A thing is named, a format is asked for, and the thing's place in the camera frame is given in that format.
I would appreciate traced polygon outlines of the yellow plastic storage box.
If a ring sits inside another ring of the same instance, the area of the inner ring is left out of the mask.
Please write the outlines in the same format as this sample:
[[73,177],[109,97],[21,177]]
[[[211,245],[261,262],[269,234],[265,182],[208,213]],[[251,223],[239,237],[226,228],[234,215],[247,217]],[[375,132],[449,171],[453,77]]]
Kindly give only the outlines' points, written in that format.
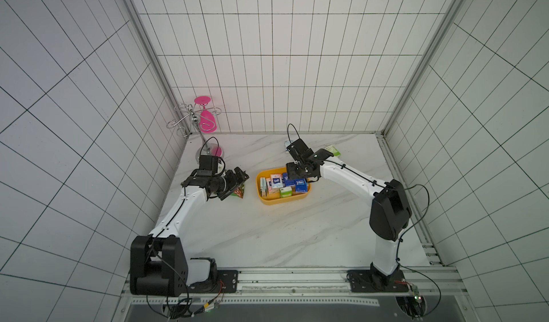
[[313,189],[311,183],[307,189],[301,184],[296,186],[295,181],[287,178],[285,167],[261,171],[256,177],[256,186],[260,201],[268,206],[304,199]]

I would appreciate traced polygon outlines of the pink wine glass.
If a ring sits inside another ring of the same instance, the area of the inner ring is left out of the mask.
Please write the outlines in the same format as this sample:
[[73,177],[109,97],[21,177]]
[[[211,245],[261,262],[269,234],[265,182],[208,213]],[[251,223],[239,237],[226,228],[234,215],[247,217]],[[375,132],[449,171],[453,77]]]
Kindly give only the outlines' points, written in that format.
[[211,102],[209,96],[199,96],[194,100],[194,103],[200,107],[199,128],[203,133],[214,133],[217,130],[217,122],[211,109],[208,109],[208,104]]

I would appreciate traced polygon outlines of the dark blue tissue pack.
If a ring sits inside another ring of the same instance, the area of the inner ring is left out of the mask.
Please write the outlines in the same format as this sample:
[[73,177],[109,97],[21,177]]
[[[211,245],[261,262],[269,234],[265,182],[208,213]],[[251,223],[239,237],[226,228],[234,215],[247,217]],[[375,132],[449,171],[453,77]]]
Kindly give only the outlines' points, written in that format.
[[288,173],[283,173],[282,174],[282,178],[283,178],[283,183],[284,183],[284,186],[285,187],[295,187],[296,185],[296,180],[295,179],[291,179],[288,175]]
[[305,179],[297,179],[295,181],[295,193],[307,193],[309,190],[308,183]]

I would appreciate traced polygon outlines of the dark blue tissue pack front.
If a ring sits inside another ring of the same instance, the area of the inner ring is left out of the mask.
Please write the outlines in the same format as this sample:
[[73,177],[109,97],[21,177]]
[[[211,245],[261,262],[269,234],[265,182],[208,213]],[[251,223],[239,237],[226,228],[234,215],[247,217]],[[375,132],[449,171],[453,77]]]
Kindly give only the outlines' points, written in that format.
[[283,178],[283,183],[284,183],[284,186],[285,187],[295,187],[296,185],[296,180],[295,179],[291,179],[288,175],[288,173],[283,173],[282,174],[282,178]]

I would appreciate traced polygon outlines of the chrome glass rack stand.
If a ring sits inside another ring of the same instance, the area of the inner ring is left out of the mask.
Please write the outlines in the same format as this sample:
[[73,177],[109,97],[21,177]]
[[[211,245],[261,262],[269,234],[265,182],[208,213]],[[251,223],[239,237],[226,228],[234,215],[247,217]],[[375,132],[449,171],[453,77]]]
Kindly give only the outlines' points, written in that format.
[[[222,110],[220,108],[215,108],[213,106],[210,106],[210,103],[208,104],[208,109],[212,110],[212,113],[214,114],[215,120],[217,122],[217,117],[222,113]],[[207,134],[212,133],[203,133],[201,132],[199,128],[199,111],[200,107],[193,104],[186,104],[186,103],[180,103],[174,108],[178,113],[181,113],[181,116],[179,118],[176,118],[174,120],[171,120],[167,123],[168,129],[175,129],[177,134],[183,138],[188,139],[191,135],[197,135],[200,137],[200,140],[202,141],[202,147],[199,149],[196,153],[196,160],[199,160],[199,157],[201,155],[212,155],[212,156],[222,156],[222,147],[220,146],[220,143],[218,141],[214,141],[213,143],[209,138],[206,137]]]

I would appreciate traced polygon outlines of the green tissue pack front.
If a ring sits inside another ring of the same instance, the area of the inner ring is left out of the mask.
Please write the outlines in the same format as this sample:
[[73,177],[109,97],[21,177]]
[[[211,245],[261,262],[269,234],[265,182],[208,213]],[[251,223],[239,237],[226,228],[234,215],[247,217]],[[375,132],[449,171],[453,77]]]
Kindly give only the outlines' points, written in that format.
[[285,199],[293,195],[293,188],[291,186],[283,187],[280,189],[280,198]]

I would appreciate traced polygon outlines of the teal tissue pack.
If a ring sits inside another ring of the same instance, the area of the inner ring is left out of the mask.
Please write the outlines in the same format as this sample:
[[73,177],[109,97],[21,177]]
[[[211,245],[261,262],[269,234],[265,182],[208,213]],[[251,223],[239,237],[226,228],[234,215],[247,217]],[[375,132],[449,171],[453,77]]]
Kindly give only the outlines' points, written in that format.
[[260,195],[263,198],[268,195],[268,183],[265,177],[260,178]]

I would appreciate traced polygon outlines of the green red chips bag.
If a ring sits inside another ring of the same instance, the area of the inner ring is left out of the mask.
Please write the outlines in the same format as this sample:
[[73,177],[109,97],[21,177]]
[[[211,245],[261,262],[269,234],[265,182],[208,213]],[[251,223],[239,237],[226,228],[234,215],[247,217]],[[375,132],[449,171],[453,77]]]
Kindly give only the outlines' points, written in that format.
[[241,184],[240,186],[238,186],[232,193],[231,193],[231,196],[235,196],[235,197],[238,197],[240,199],[243,199],[244,198],[244,192],[245,192],[245,185],[244,184]]

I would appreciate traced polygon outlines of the pink white tissue pack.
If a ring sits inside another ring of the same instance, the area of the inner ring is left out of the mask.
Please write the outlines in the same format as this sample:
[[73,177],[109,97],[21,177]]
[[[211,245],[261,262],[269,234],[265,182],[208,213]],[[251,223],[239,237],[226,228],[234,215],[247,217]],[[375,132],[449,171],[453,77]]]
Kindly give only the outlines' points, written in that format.
[[275,189],[272,186],[272,179],[271,178],[267,179],[267,190],[268,190],[269,194],[273,194],[275,192]]

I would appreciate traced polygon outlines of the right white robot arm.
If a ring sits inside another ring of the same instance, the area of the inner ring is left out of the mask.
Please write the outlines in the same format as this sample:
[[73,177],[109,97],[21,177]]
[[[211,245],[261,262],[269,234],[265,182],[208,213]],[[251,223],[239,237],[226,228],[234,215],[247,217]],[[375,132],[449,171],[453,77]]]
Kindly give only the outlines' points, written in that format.
[[398,260],[400,239],[412,215],[403,185],[395,179],[380,183],[342,162],[326,149],[314,152],[308,147],[300,150],[290,145],[287,151],[293,158],[286,165],[291,179],[327,179],[370,205],[369,224],[376,235],[374,258],[366,270],[365,279],[360,279],[357,273],[349,272],[347,275],[349,279],[374,291],[394,291],[400,280],[398,276],[402,273]]

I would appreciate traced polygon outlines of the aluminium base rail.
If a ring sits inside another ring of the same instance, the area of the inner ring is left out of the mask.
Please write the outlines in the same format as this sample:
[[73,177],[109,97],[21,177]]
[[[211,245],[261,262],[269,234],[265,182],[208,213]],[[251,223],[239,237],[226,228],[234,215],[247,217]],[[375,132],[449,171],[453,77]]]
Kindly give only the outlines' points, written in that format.
[[203,289],[193,284],[175,297],[132,295],[124,292],[123,311],[138,305],[175,307],[191,298],[194,307],[209,303],[227,305],[351,305],[393,307],[396,299],[426,299],[427,308],[442,307],[446,299],[462,302],[468,292],[458,271],[450,267],[405,269],[386,290],[370,285],[367,269],[360,268],[241,268],[221,269],[216,286]]

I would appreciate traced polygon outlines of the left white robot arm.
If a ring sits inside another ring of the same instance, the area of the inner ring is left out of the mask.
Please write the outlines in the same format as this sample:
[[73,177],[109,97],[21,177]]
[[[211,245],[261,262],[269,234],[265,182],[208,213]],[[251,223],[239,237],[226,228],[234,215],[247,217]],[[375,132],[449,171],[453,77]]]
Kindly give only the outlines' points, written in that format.
[[220,169],[219,156],[201,155],[199,166],[182,182],[174,206],[147,235],[137,236],[130,248],[130,291],[137,296],[178,297],[186,293],[220,290],[213,258],[192,258],[183,238],[193,216],[211,199],[233,194],[249,176],[241,168]]

